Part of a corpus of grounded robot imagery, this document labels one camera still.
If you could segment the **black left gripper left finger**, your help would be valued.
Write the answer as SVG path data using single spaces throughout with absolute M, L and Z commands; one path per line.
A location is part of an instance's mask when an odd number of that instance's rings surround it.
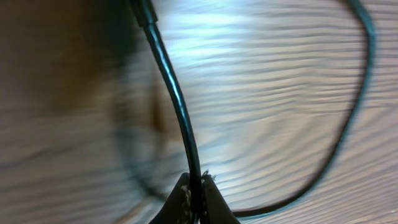
M 159 213 L 149 224 L 191 224 L 190 175 L 183 173 Z

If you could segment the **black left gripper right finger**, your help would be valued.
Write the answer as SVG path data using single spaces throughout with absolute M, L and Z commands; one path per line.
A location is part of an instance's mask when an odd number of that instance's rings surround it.
M 204 224 L 240 224 L 218 190 L 213 176 L 205 171 L 201 177 Z

